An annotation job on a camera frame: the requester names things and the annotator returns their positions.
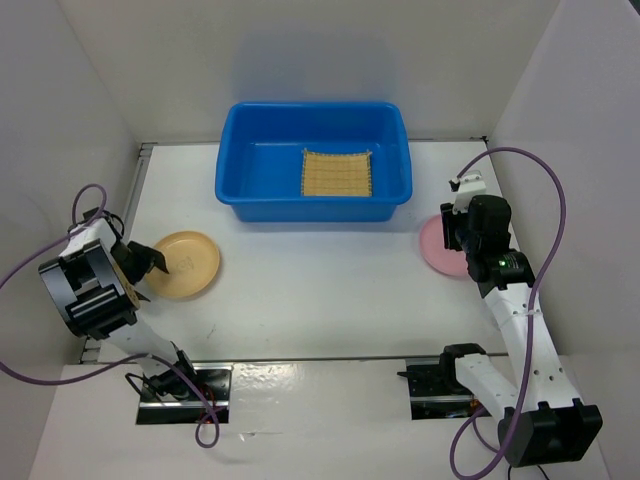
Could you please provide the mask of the woven bamboo mat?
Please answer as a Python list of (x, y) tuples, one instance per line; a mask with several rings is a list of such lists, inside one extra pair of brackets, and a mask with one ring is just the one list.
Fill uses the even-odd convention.
[(301, 195), (304, 197), (371, 197), (372, 152), (329, 154), (303, 151)]

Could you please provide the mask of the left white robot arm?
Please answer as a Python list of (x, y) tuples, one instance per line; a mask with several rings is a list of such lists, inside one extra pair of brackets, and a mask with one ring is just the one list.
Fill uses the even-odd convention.
[(99, 208), (84, 212), (69, 228), (65, 249), (41, 264), (38, 273), (72, 334), (136, 355), (152, 395), (190, 399), (199, 375), (188, 356), (137, 315), (147, 298), (135, 285), (154, 271), (167, 275), (165, 257), (135, 241), (124, 242), (116, 219)]

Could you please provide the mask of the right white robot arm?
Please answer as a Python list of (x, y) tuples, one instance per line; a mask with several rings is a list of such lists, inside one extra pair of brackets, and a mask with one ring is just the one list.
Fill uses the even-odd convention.
[(512, 467), (583, 458), (603, 420), (567, 377), (540, 308), (536, 277), (511, 246), (511, 208), (499, 196), (463, 194), (441, 206), (444, 245), (465, 255), (491, 310), (516, 376), (507, 380), (476, 344), (446, 347), (438, 381), (469, 390), (497, 423), (499, 451)]

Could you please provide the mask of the blue plastic bin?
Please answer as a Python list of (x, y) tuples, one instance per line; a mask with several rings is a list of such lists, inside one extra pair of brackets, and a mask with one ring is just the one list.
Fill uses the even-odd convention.
[[(312, 158), (369, 165), (368, 194), (306, 195)], [(384, 222), (412, 196), (408, 137), (386, 102), (244, 102), (222, 131), (215, 195), (244, 222)]]

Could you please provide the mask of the pink plastic plate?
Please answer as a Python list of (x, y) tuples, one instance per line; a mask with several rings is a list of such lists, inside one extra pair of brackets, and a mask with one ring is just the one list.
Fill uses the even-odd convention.
[(441, 217), (431, 217), (419, 233), (419, 249), (426, 263), (438, 273), (464, 278), (468, 276), (467, 262), (463, 252), (449, 250), (444, 246)]

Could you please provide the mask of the orange plastic plate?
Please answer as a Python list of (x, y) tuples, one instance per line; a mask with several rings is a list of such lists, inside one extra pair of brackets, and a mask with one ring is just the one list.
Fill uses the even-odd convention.
[(217, 244), (196, 231), (172, 233), (154, 249), (164, 255), (168, 273), (154, 268), (145, 281), (156, 295), (167, 299), (185, 299), (204, 291), (221, 265)]

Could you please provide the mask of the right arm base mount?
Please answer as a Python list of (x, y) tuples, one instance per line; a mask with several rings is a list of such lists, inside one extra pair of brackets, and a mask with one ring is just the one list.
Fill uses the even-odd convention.
[(406, 381), (412, 420), (468, 418), (480, 406), (468, 389), (447, 383), (437, 357), (406, 359), (396, 375)]

